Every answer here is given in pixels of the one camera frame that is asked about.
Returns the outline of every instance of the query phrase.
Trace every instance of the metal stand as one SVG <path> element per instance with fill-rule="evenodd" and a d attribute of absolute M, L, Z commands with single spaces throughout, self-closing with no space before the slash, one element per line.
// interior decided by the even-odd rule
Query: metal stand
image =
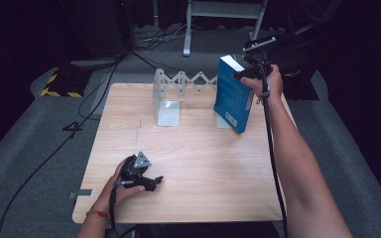
<path fill-rule="evenodd" d="M 259 29 L 261 27 L 267 3 L 268 0 L 263 0 L 262 4 L 199 2 L 188 0 L 187 32 L 185 35 L 184 57 L 188 57 L 191 54 L 192 16 L 257 19 L 255 31 L 253 33 L 249 33 L 249 38 L 251 40 L 255 40 L 259 34 Z"/>

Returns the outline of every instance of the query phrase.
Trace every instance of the black cable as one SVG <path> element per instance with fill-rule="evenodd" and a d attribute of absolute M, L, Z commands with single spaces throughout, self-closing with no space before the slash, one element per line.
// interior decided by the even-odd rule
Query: black cable
<path fill-rule="evenodd" d="M 265 75 L 266 73 L 265 73 L 263 65 L 260 66 L 260 74 L 261 74 L 261 79 L 263 83 L 263 93 L 268 93 L 268 90 L 269 90 L 268 82 L 267 82 L 267 77 Z M 266 122 L 267 135 L 268 135 L 268 146 L 269 146 L 269 153 L 270 153 L 270 159 L 271 159 L 271 168 L 272 168 L 272 173 L 273 173 L 274 182 L 275 182 L 275 190 L 277 191 L 278 201 L 280 203 L 280 208 L 281 208 L 281 215 L 283 216 L 284 236 L 287 238 L 288 237 L 287 214 L 286 214 L 286 207 L 284 205 L 283 195 L 281 194 L 280 181 L 278 179 L 277 168 L 275 165 L 274 143 L 273 143 L 272 133 L 271 133 L 271 120 L 269 116 L 268 96 L 262 96 L 262 102 L 264 105 L 265 122 Z"/>
<path fill-rule="evenodd" d="M 144 59 L 143 57 L 139 56 L 138 54 L 136 54 L 134 51 L 132 50 L 129 50 L 135 57 L 141 59 L 142 61 L 144 61 L 147 65 L 151 66 L 153 69 L 157 70 L 157 68 L 155 66 L 153 66 L 152 64 L 150 64 L 146 59 Z"/>
<path fill-rule="evenodd" d="M 113 67 L 113 70 L 111 71 L 109 81 L 107 83 L 107 86 L 103 92 L 103 95 L 106 94 L 107 89 L 110 85 L 111 78 L 113 76 L 113 72 L 116 69 L 117 65 L 119 65 L 120 61 L 116 64 L 116 66 Z M 89 119 L 89 117 L 94 113 L 94 111 L 97 109 L 97 107 L 100 105 L 102 102 L 103 97 L 100 98 L 98 101 L 97 105 L 95 105 L 94 109 L 79 123 L 77 127 L 75 127 L 72 132 L 63 140 L 63 142 L 27 177 L 26 180 L 21 184 L 21 186 L 17 189 L 17 191 L 14 193 L 12 196 L 11 200 L 9 201 L 8 205 L 6 206 L 4 213 L 1 216 L 0 220 L 0 235 L 1 235 L 1 230 L 4 224 L 4 220 L 6 217 L 6 214 L 8 213 L 9 208 L 11 207 L 12 203 L 14 202 L 15 198 L 17 195 L 20 193 L 20 191 L 24 188 L 24 186 L 30 181 L 30 179 L 66 144 L 66 142 L 73 136 L 79 129 L 80 127 Z"/>
<path fill-rule="evenodd" d="M 108 70 L 108 71 L 106 71 L 105 73 L 104 73 L 104 79 L 100 82 L 100 84 L 98 84 L 83 100 L 82 100 L 82 102 L 81 102 L 81 104 L 79 104 L 79 107 L 78 107 L 78 115 L 79 116 L 81 116 L 81 117 L 83 117 L 83 118 L 85 118 L 86 116 L 84 116 L 84 115 L 82 115 L 82 113 L 81 113 L 81 106 L 82 106 L 82 104 L 85 102 L 85 100 L 86 99 L 88 99 L 88 97 L 90 96 L 90 95 L 92 95 L 98 88 L 100 88 L 100 86 L 101 85 L 103 85 L 103 83 L 106 81 L 106 77 L 107 77 L 107 73 L 110 71 L 110 69 Z M 98 119 L 98 118 L 88 118 L 89 120 L 94 120 L 94 121 L 99 121 L 100 119 Z"/>

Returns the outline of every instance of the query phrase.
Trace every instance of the yellow and black tape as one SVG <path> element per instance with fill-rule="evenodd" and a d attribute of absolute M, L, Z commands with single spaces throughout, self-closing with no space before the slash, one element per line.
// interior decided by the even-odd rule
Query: yellow and black tape
<path fill-rule="evenodd" d="M 58 71 L 49 78 L 42 96 L 83 97 L 91 72 L 80 72 L 74 78 L 67 79 L 58 75 Z"/>

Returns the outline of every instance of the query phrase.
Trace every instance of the fingers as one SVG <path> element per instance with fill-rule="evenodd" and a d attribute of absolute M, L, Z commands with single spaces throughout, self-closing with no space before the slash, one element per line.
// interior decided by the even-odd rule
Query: fingers
<path fill-rule="evenodd" d="M 145 188 L 142 185 L 137 185 L 129 188 L 121 187 L 117 190 L 117 198 L 119 201 L 122 201 L 130 196 L 138 194 L 145 191 Z"/>
<path fill-rule="evenodd" d="M 271 64 L 271 69 L 272 69 L 272 72 L 280 72 L 280 70 L 278 69 L 278 66 L 276 64 Z"/>
<path fill-rule="evenodd" d="M 249 77 L 242 77 L 240 81 L 246 86 L 252 88 L 253 90 L 262 92 L 263 86 L 262 86 L 261 80 L 253 79 Z"/>

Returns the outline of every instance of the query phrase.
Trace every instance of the wooden table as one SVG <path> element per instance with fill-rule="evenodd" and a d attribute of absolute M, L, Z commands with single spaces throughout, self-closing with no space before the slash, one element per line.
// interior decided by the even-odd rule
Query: wooden table
<path fill-rule="evenodd" d="M 154 192 L 118 206 L 118 223 L 281 220 L 262 105 L 253 103 L 246 132 L 238 135 L 217 128 L 214 100 L 213 89 L 189 88 L 180 126 L 161 127 L 152 84 L 113 84 L 81 186 L 93 194 L 77 199 L 73 221 L 83 222 L 116 166 L 139 151 L 153 164 L 144 176 L 164 179 Z"/>

